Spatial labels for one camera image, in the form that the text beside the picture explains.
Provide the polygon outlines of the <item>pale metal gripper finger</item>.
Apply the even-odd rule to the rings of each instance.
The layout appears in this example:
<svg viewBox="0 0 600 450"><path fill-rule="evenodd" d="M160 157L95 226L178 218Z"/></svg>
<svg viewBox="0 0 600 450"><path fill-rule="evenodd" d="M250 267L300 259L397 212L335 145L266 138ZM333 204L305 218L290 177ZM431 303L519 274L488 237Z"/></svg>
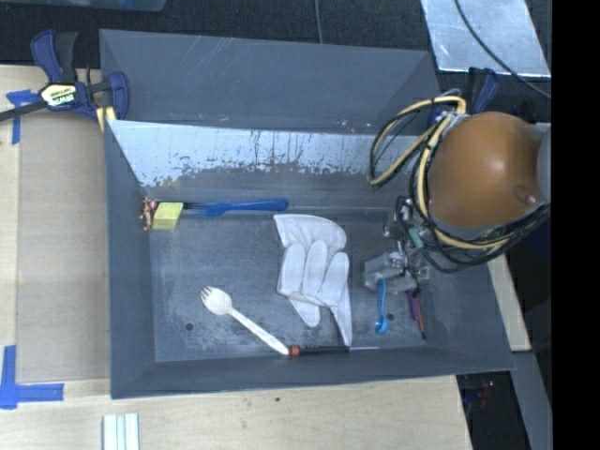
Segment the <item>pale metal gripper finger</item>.
<svg viewBox="0 0 600 450"><path fill-rule="evenodd" d="M366 276L404 276L406 259L399 252L386 252L364 265Z"/></svg>
<svg viewBox="0 0 600 450"><path fill-rule="evenodd" d="M408 290L413 290L416 287L416 279L411 276L396 276L396 277L366 277L364 285L373 292L377 292L380 283L385 284L385 289L388 293L403 293Z"/></svg>

